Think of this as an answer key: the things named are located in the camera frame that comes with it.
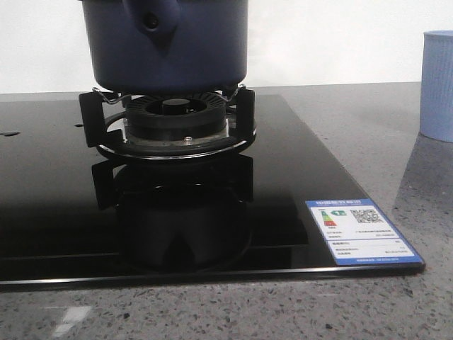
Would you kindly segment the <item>dark blue cooking pot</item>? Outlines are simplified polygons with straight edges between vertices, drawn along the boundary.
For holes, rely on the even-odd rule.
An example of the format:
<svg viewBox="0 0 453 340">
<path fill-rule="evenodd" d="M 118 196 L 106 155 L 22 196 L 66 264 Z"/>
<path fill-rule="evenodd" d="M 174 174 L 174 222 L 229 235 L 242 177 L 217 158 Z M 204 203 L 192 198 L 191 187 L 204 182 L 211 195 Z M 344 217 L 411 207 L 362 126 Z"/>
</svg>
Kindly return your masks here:
<svg viewBox="0 0 453 340">
<path fill-rule="evenodd" d="M 247 1 L 82 1 L 94 77 L 131 94 L 229 88 L 247 70 Z"/>
</svg>

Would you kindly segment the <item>black pot support grate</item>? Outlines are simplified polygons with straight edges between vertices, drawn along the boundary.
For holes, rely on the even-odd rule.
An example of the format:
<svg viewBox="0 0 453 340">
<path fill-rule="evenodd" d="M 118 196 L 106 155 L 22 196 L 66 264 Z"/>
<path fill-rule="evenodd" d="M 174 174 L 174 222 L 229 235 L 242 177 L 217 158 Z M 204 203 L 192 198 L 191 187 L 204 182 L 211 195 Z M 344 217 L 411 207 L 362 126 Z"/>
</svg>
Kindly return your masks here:
<svg viewBox="0 0 453 340">
<path fill-rule="evenodd" d="M 211 157 L 212 155 L 246 149 L 255 140 L 255 93 L 245 86 L 233 90 L 230 96 L 211 93 L 226 104 L 226 126 L 206 137 L 184 137 L 181 140 L 159 141 L 135 137 L 130 133 L 125 117 L 130 94 L 109 93 L 94 88 L 79 95 L 86 144 L 107 157 L 172 161 Z"/>
</svg>

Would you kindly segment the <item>light blue ribbed cup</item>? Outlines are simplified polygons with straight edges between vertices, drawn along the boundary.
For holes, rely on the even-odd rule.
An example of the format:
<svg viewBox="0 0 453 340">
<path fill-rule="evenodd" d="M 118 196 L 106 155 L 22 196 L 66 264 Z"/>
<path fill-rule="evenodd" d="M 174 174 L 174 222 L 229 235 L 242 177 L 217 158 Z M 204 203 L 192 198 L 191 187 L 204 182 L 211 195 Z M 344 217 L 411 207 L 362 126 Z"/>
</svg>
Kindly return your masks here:
<svg viewBox="0 0 453 340">
<path fill-rule="evenodd" d="M 424 33 L 420 88 L 420 133 L 452 141 L 452 31 Z"/>
</svg>

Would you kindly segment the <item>black glass stove top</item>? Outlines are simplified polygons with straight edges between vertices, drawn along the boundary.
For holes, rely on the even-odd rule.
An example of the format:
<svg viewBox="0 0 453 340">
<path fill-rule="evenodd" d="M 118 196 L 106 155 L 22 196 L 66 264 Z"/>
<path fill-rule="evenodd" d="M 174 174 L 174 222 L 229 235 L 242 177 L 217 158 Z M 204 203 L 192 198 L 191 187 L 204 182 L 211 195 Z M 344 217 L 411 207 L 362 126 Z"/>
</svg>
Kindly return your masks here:
<svg viewBox="0 0 453 340">
<path fill-rule="evenodd" d="M 281 96 L 256 104 L 246 151 L 156 164 L 89 149 L 76 101 L 4 101 L 1 289 L 424 270 L 336 264 L 306 202 L 369 197 Z"/>
</svg>

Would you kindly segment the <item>blue white energy label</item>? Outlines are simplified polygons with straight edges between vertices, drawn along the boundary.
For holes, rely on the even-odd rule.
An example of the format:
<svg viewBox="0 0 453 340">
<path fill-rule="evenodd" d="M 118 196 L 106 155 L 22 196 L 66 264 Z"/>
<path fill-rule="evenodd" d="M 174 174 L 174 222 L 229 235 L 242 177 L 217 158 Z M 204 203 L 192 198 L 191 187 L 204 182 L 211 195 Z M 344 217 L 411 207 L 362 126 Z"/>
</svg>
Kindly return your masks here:
<svg viewBox="0 0 453 340">
<path fill-rule="evenodd" d="M 308 200 L 306 206 L 339 266 L 423 262 L 369 198 Z"/>
</svg>

